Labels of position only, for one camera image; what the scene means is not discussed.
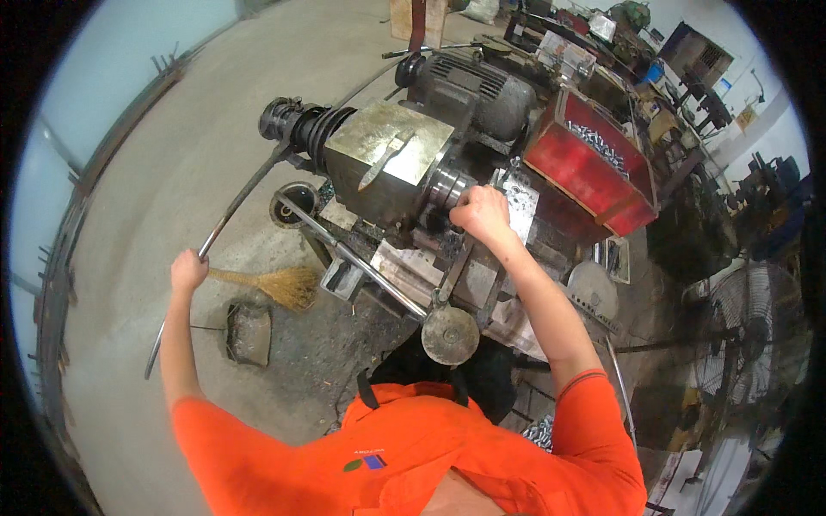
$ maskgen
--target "blue container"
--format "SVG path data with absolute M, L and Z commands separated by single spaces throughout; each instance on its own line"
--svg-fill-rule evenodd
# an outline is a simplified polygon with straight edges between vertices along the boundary
M 666 70 L 662 67 L 662 64 L 660 64 L 658 61 L 654 61 L 653 63 L 651 63 L 651 68 L 648 69 L 648 73 L 645 74 L 645 77 L 643 77 L 643 80 L 640 82 L 640 84 L 644 83 L 645 81 L 651 81 L 652 83 L 655 83 L 656 81 L 662 78 L 662 75 L 665 72 Z

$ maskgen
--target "orange shirt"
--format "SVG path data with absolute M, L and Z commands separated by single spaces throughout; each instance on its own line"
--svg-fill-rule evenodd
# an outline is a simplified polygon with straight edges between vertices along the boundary
M 643 474 L 603 371 L 576 376 L 558 397 L 553 454 L 491 424 L 452 387 L 373 386 L 342 428 L 289 447 L 212 403 L 180 400 L 178 443 L 215 514 L 419 514 L 451 467 L 507 513 L 643 512 Z

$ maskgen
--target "shirt logo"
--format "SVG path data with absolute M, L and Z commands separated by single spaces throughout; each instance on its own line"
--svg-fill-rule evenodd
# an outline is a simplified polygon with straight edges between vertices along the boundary
M 371 470 L 380 470 L 387 465 L 381 455 L 365 455 L 360 459 L 355 459 L 344 464 L 344 473 L 355 471 L 359 469 L 362 464 L 367 464 L 367 467 Z

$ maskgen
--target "straw broom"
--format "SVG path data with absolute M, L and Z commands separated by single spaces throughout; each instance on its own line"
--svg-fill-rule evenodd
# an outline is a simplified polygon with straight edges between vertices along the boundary
M 290 267 L 257 275 L 210 268 L 209 275 L 222 282 L 254 286 L 290 310 L 306 310 L 312 306 L 319 279 L 309 267 Z

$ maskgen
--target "hand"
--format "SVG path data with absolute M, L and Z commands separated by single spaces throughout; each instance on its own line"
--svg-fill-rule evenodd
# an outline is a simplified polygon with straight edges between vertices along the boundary
M 510 242 L 516 235 L 510 228 L 508 201 L 490 185 L 470 187 L 463 192 L 456 207 L 450 211 L 450 221 L 489 249 Z
M 187 249 L 172 263 L 172 292 L 192 294 L 209 272 L 209 257 L 202 262 L 195 249 Z

